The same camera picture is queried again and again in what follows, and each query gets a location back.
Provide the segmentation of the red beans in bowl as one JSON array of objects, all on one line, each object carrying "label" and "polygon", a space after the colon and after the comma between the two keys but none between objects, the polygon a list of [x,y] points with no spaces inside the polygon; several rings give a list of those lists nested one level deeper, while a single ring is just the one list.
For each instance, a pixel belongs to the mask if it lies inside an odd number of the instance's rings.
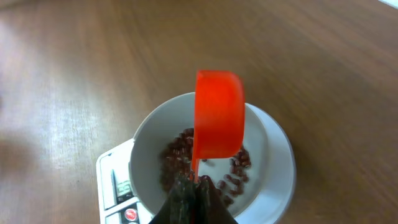
[{"label": "red beans in bowl", "polygon": [[[184,175],[190,177],[194,129],[184,129],[159,154],[160,176],[162,190],[169,193],[175,179]],[[229,158],[229,173],[216,183],[216,192],[228,207],[234,203],[234,198],[244,193],[244,185],[249,181],[247,170],[252,162],[249,152],[241,146],[238,153]]]}]

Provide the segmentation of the white digital kitchen scale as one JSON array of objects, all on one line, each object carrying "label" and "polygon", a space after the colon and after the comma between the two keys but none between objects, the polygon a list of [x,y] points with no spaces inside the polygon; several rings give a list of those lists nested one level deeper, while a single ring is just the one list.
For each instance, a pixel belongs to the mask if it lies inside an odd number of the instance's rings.
[{"label": "white digital kitchen scale", "polygon": [[[256,208],[244,216],[243,223],[277,223],[287,210],[296,183],[292,146],[284,130],[266,112],[247,104],[266,128],[270,165],[266,185]],[[99,156],[96,174],[100,223],[149,223],[154,216],[139,200],[129,172],[134,137]]]}]

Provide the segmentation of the white round bowl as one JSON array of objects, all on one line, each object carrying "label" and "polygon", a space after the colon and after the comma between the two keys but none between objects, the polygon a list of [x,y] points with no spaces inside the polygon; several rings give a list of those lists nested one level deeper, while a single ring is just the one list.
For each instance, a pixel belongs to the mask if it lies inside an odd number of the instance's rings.
[{"label": "white round bowl", "polygon": [[[160,183],[160,155],[184,129],[193,127],[194,101],[195,94],[191,92],[162,103],[145,118],[134,135],[129,163],[131,185],[153,215],[159,212],[167,198]],[[251,160],[247,172],[249,181],[243,194],[235,198],[228,209],[239,223],[256,208],[259,194],[266,185],[271,158],[265,126],[248,105],[245,112],[243,146]]]}]

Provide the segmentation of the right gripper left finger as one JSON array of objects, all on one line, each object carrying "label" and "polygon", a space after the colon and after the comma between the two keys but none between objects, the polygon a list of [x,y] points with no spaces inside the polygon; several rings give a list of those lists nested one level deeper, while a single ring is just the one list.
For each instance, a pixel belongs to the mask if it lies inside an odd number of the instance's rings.
[{"label": "right gripper left finger", "polygon": [[187,177],[175,179],[167,200],[149,224],[191,224],[196,185]]}]

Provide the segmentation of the orange plastic measuring scoop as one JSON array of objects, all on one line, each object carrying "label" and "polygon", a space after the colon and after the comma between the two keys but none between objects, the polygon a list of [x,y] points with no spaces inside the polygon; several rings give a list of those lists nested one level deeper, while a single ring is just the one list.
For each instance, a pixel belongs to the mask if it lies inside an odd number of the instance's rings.
[{"label": "orange plastic measuring scoop", "polygon": [[199,70],[195,86],[192,170],[202,159],[238,153],[244,137],[245,98],[239,77],[226,70]]}]

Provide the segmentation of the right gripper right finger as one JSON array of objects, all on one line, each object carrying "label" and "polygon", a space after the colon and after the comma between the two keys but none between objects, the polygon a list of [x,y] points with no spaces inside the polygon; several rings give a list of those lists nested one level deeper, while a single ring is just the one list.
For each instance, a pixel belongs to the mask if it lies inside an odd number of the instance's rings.
[{"label": "right gripper right finger", "polygon": [[209,176],[200,177],[195,194],[195,224],[238,224],[223,204]]}]

